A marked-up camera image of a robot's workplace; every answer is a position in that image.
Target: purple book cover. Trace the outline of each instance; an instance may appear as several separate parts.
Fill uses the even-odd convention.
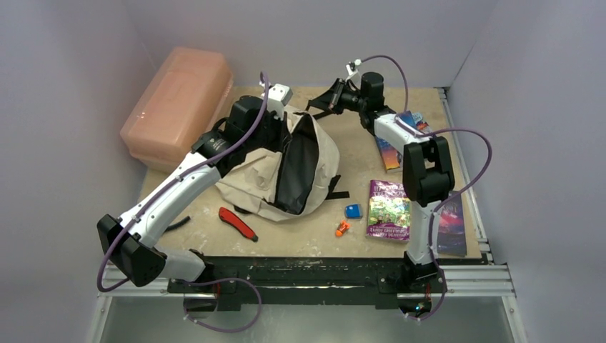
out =
[[[368,237],[408,242],[410,239],[410,202],[398,182],[370,181]]]
[[[457,256],[467,254],[463,201],[460,195],[446,203],[442,209],[437,234],[437,251]]]

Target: gray wall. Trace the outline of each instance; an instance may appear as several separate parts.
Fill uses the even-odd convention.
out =
[[[144,169],[119,138],[153,69],[119,0],[0,1],[3,342],[84,342],[96,221]]]
[[[449,86],[497,0],[124,0],[160,64],[173,46],[225,54],[237,84],[259,70],[285,84],[329,86],[372,54],[402,63],[413,86]],[[372,62],[401,86],[389,62]]]
[[[454,81],[458,126],[487,134],[477,193],[531,342],[603,342],[606,2],[500,1]],[[462,137],[476,172],[485,148]]]

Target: wooden work surface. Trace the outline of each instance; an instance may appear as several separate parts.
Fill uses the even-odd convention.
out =
[[[258,95],[259,87],[242,87],[234,90],[238,99],[244,94]],[[325,87],[294,87],[290,105],[304,109],[307,100],[312,99]],[[403,107],[404,92],[401,89],[386,89],[388,106],[393,109]],[[442,102],[436,89],[411,89],[409,109],[423,114],[434,129],[448,127]],[[402,257],[406,244],[365,236],[371,179],[401,182],[402,173],[387,174],[384,170],[374,137],[364,130],[357,114],[346,111],[340,116],[333,115],[320,119],[319,123],[339,147],[341,162],[339,180],[335,191],[349,191],[349,199],[325,201],[308,216],[274,223],[253,214],[240,217],[255,231],[259,241],[245,239],[235,229],[219,220],[220,207],[233,207],[226,203],[216,187],[211,187],[194,200],[178,217],[189,215],[192,220],[173,232],[167,232],[159,245],[179,249],[196,249],[212,256],[268,256],[268,257]],[[450,152],[456,179],[455,189],[462,187],[462,178],[457,151],[449,134]],[[149,170],[145,177],[141,198],[157,187],[167,175]],[[364,218],[350,220],[352,227],[340,238],[334,232],[344,219],[344,208],[348,204],[361,204]],[[467,198],[463,197],[465,231],[467,236],[467,257],[480,257],[474,220],[471,217]]]

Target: book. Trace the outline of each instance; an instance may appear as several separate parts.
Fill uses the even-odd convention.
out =
[[[368,237],[401,242],[410,239],[410,201],[399,182],[370,181]]]
[[[399,182],[370,181],[368,227],[366,235],[396,242],[410,240],[410,200]],[[455,197],[442,208],[437,234],[440,254],[465,256],[467,240],[463,201]]]
[[[437,252],[457,256],[467,254],[463,200],[460,195],[447,202],[442,208],[437,234]]]
[[[410,111],[407,111],[406,113],[399,114],[398,118],[406,124],[416,127],[423,133],[429,133],[432,131],[431,127],[429,127],[429,124],[423,119],[423,115],[420,112],[411,113]],[[390,174],[402,171],[402,154],[400,154],[384,139],[375,137],[374,140],[377,143],[379,154],[381,155],[383,165],[385,166],[385,171]]]

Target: orange plastic container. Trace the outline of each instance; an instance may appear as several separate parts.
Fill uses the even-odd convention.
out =
[[[172,172],[192,144],[229,113],[232,83],[222,54],[175,48],[120,130],[130,154],[149,168]]]

